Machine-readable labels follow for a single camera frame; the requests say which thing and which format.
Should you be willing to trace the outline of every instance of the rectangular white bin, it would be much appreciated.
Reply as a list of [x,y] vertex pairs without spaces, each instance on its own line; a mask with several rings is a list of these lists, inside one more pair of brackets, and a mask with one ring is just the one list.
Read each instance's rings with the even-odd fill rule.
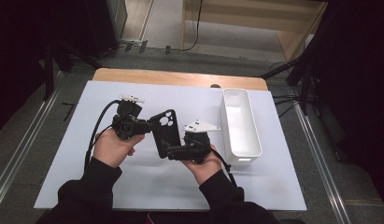
[[226,161],[232,165],[249,165],[262,155],[261,142],[243,89],[224,89],[220,104]]

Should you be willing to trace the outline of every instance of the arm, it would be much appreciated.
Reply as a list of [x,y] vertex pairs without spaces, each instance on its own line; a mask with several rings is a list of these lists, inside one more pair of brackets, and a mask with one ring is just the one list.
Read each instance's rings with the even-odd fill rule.
[[37,223],[106,223],[110,217],[112,188],[121,176],[119,165],[135,152],[144,135],[122,141],[109,129],[101,134],[83,177],[58,190],[58,204]]
[[256,203],[244,202],[244,190],[235,187],[224,174],[220,160],[210,153],[201,164],[183,161],[191,170],[210,207],[213,223],[278,223]]

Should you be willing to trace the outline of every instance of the hand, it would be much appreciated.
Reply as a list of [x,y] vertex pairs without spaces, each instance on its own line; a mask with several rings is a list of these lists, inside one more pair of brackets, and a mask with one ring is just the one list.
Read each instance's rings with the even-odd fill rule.
[[135,152],[134,146],[145,138],[144,134],[140,134],[121,140],[113,129],[108,129],[95,138],[98,136],[93,156],[113,168],[119,167],[127,156],[132,156]]
[[211,176],[221,170],[220,159],[212,152],[206,155],[206,159],[201,164],[195,163],[194,161],[182,161],[182,163],[192,171],[199,185],[202,185]]

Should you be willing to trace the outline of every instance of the sleeve cuff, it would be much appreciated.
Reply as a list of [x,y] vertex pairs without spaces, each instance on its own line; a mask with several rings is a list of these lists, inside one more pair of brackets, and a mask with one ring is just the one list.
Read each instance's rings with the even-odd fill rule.
[[113,188],[121,173],[119,167],[115,169],[92,157],[80,184],[91,191],[105,192]]
[[223,170],[219,170],[200,186],[201,192],[206,197],[209,207],[227,201],[237,200],[243,202],[243,190],[233,186]]

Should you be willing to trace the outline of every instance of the black sweatshirt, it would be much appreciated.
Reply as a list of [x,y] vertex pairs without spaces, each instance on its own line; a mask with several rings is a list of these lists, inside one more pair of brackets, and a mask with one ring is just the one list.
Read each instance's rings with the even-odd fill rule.
[[[112,188],[120,176],[120,168],[92,158],[80,180],[70,180],[60,187],[58,204],[37,223],[110,223]],[[210,223],[278,223],[258,204],[244,202],[244,190],[234,187],[223,171],[211,176],[200,190],[210,207]]]

